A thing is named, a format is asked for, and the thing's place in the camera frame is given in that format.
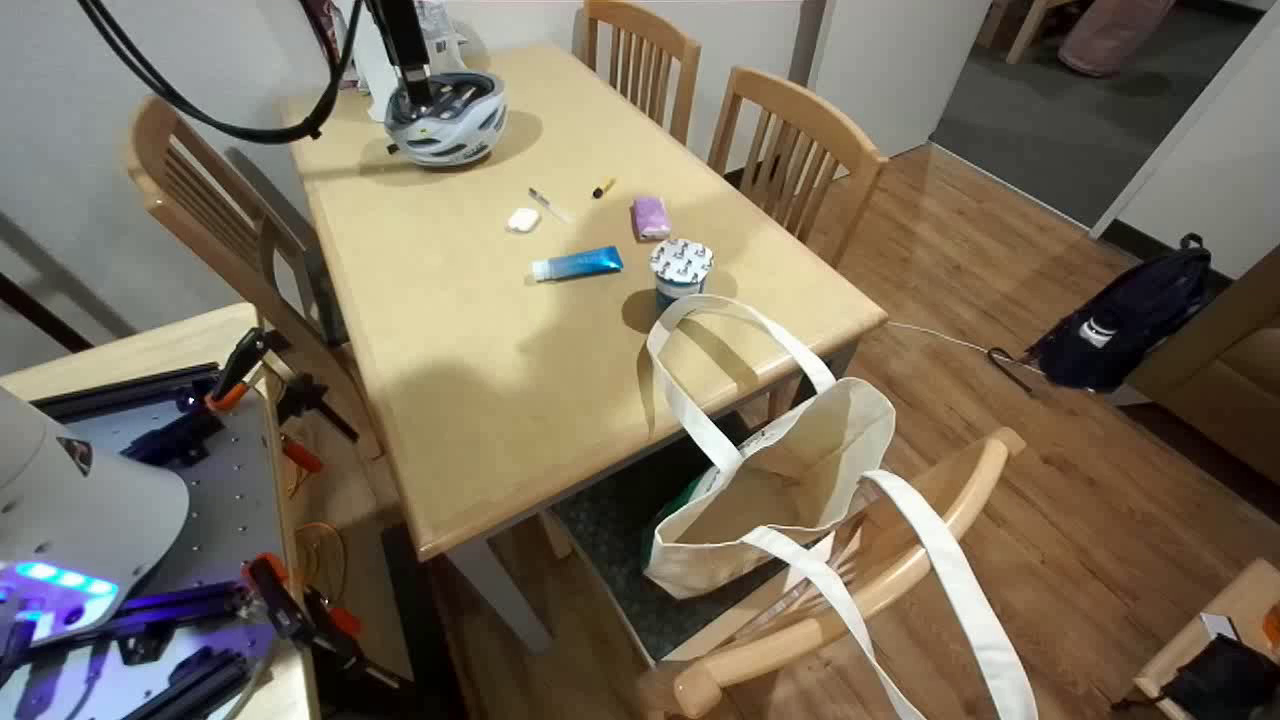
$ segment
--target canvas bag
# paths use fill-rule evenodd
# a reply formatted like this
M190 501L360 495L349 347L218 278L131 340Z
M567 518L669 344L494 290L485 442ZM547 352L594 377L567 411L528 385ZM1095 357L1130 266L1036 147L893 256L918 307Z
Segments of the canvas bag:
M688 401L688 391L672 379L669 363L660 362L679 319L688 319L698 307L728 314L765 327L771 340L786 347L786 357L805 367L805 377L817 388L810 401L805 401L799 409L760 429L751 442L742 442L742 449L730 449L730 442ZM996 718L1000 720L1040 718L1031 682L1000 617L993 613L982 588L976 584L961 539L906 482L879 467L893 444L893 424L897 424L897 409L887 403L887 396L879 396L872 385L850 377L835 379L827 363L810 357L791 333L782 333L754 307L723 296L688 296L672 305L646 333L646 352L653 352L657 385L663 388L677 420L711 459L711 467L695 482L688 505L677 508L669 519L660 519L653 538L646 582L657 582L672 595L698 595L742 575L765 559L782 559L791 575L805 575L831 603L848 637L867 658L879 688L887 693L893 713L901 720L918 720L924 713L879 669L872 631L850 591L843 588L840 574L827 567L823 554L805 550L806 539L827 538L843 518L860 508L860 485L877 485L879 501L897 505L897 513L911 523L961 622L968 651L981 664ZM774 523L781 505L751 505L751 492L742 501L730 501L736 482L751 474L791 487L791 492L781 492L774 501L827 495L810 518L817 523ZM716 513L749 513L736 523L751 523L751 519L760 523L751 523L739 538L730 538L730 523L721 523L723 529L721 539L679 538Z
M799 363L817 396L736 449L663 363L672 333L690 314L723 314L766 333ZM897 409L867 379L835 379L786 327L723 296L672 305L646 333L646 357L657 388L711 459L688 501L653 533L643 575L669 595L705 595L760 567L766 554L742 539L760 523L810 543L854 513L854 485L882 463L897 431Z

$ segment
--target bicycle helmet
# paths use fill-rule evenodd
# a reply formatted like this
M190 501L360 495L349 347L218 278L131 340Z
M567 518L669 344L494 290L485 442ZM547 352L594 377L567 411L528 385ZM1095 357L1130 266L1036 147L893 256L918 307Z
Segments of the bicycle helmet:
M505 84L489 73L433 77L437 99L411 108L394 88L389 99L389 138L421 167L473 167L489 162L506 126Z

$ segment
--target cable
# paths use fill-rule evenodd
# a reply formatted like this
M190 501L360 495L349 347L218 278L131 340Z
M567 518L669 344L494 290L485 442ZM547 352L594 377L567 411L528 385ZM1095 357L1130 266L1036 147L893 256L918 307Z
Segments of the cable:
M1036 388L1016 377L1020 367L1031 367L1031 363L1016 362L1006 347L982 347L982 344L973 344L973 340L924 327L924 323L905 323L905 319L887 319L887 327L918 333L918 337L981 352L1000 377L1006 377L1020 391L1029 391L1036 401Z
M129 31L114 25L114 17L102 10L102 0L80 0L86 25L102 35L102 44L120 56L120 63L141 80L146 84L164 103L180 108L185 116L207 126L207 127L218 127L236 142L249 142L249 146L293 146L293 142L305 142L305 138L321 138L321 126L329 120L331 103L336 103L336 91L341 91L341 80L342 80L342 67L350 62L350 47L354 47L354 25L360 25L360 10L363 0L350 0L350 25L349 25L349 35L342 35L342 53L331 56L331 47L324 44L324 20L312 12L307 0L305 5L305 17L324 47L324 62L329 62L329 84L314 99L314 108L293 126L293 127L242 127L242 126L223 126L215 116L207 116L204 108L195 108L180 88L169 84L169 77L129 40Z

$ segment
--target white wall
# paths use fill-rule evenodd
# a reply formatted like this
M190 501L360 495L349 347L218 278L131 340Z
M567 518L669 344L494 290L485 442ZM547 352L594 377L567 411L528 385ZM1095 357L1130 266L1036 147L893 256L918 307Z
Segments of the white wall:
M1280 12L1266 12L1222 73L1198 91L1135 182L1106 230L1125 220L1164 245L1202 232L1222 278L1248 271L1280 245Z
M827 0L810 88L882 156L924 146L993 0Z
M489 47L552 40L571 47L580 0L449 0ZM657 0L705 44L695 91L695 147L706 146L721 88L730 63L786 73L795 0ZM134 44L207 114L274 126L280 99L314 91L324 62L312 47L295 0L111 0ZM146 96L99 44L70 0L21 0L0 25L2 138L0 215L21 225L38 252L86 285L123 323L151 327L230 299L230 291L169 242L134 203L123 175L123 142L134 103ZM242 147L267 182L298 201L286 147ZM0 267L42 305L83 327L111 337L62 290L48 285L0 232Z

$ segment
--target wooden table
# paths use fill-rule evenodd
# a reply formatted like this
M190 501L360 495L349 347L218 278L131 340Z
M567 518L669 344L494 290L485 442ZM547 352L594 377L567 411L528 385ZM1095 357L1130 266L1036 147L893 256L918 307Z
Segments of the wooden table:
M1226 617L1226 622L1236 624L1236 631L1240 631L1240 646L1270 658L1270 646L1266 646L1266 637L1263 637L1263 617L1266 617L1266 609L1274 609L1274 603L1280 603L1280 574L1274 574L1274 565L1251 559L1215 600L1202 603L1202 613ZM1180 631L1160 650L1160 658L1152 658L1152 659L1145 664L1145 672L1135 672L1130 684L1135 684L1145 695L1160 695L1160 688L1164 688L1192 658L1198 658L1202 646L1209 646L1209 631L1202 631L1202 624L1198 624L1198 617L1194 617L1189 628L1180 628ZM1180 718L1180 720L1189 718L1189 713L1180 713L1171 700L1160 700L1160 713L1164 713L1164 718Z
M249 305L229 305L180 323L164 323L129 340L96 344L86 352L0 377L0 385L10 396L38 401L99 385L123 385L172 367L218 363L250 323L255 314ZM295 565L286 518L280 518L280 523L280 538L286 538L285 558L286 565ZM242 705L242 718L312 718L314 695L307 682L307 659L293 646L274 646L267 676L270 682L259 684Z
M817 352L848 352L882 314L567 53L505 53L490 73L506 88L506 138L481 167L421 173L389 156L363 96L295 146L295 167L421 559L449 554L539 650L547 637L485 538L677 431L646 388L653 249L626 230L639 191L669 203L679 237L716 249L711 291L765 307ZM533 210L528 187L563 215L512 237L505 220ZM599 245L625 252L618 278L524 279L539 256ZM742 323L705 327L672 347L705 409L786 371Z

